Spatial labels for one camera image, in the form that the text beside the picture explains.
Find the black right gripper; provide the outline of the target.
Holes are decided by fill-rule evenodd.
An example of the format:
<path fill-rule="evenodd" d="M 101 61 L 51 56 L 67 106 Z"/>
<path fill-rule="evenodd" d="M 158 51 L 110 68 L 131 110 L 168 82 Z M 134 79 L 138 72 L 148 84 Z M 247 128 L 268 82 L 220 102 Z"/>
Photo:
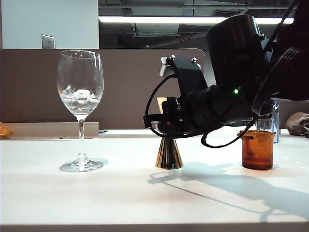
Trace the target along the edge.
<path fill-rule="evenodd" d="M 186 118 L 176 97 L 157 97 L 159 114 L 145 114 L 144 126 L 160 137 L 188 137 L 196 130 Z"/>

